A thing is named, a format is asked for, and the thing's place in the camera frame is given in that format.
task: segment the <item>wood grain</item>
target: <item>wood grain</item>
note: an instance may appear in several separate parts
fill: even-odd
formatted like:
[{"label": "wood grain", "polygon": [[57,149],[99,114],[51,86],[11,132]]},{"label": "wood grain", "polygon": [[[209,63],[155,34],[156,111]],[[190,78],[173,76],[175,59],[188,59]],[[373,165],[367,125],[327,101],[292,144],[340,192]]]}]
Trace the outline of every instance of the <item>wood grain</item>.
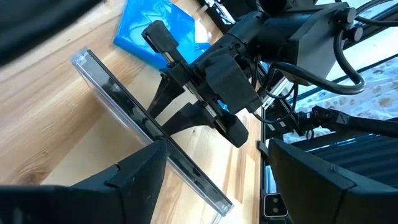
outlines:
[{"label": "wood grain", "polygon": [[[192,15],[207,41],[222,36],[196,1],[174,3]],[[103,109],[69,62],[88,46],[148,107],[160,82],[158,71],[112,44],[124,5],[106,1],[0,68],[0,184],[72,185],[145,146]],[[195,98],[186,92],[157,121],[163,124],[188,101]],[[240,149],[204,126],[172,137],[234,202],[221,222],[257,223],[261,124],[247,111],[238,115],[250,133]],[[215,218],[216,212],[168,167],[152,223],[212,223]]]}]

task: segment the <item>patterned fabric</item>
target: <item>patterned fabric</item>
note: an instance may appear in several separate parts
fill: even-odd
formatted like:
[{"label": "patterned fabric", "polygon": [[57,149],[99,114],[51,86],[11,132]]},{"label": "patterned fabric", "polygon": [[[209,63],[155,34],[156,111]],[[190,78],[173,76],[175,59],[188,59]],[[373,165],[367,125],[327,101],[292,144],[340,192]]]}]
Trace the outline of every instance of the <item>patterned fabric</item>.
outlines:
[{"label": "patterned fabric", "polygon": [[[398,58],[382,63],[362,73],[366,80],[365,90],[353,96],[344,96],[319,91],[297,102],[296,111],[310,112],[318,105],[324,108],[340,110],[352,116],[372,119],[389,119],[398,117]],[[352,85],[351,80],[340,82]],[[331,133],[329,129],[314,129],[315,137]],[[305,136],[285,134],[288,143],[301,141]]]}]

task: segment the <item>wooden table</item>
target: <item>wooden table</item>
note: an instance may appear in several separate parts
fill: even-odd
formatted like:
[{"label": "wooden table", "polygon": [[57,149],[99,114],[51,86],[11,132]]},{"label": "wooden table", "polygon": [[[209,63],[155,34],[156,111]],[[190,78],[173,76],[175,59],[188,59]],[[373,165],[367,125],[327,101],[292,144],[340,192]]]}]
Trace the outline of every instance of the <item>wooden table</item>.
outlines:
[{"label": "wooden table", "polygon": [[[194,0],[174,3],[201,23],[213,43],[222,33]],[[88,46],[144,107],[157,70],[112,43],[125,2],[110,0],[17,61],[0,68],[0,184],[72,185],[141,148],[95,100],[69,58]],[[163,124],[194,97],[186,92],[159,115]],[[261,124],[242,111],[247,143],[195,127],[172,137],[234,203],[223,223],[258,223]],[[152,223],[212,223],[216,212],[167,169]]]}]

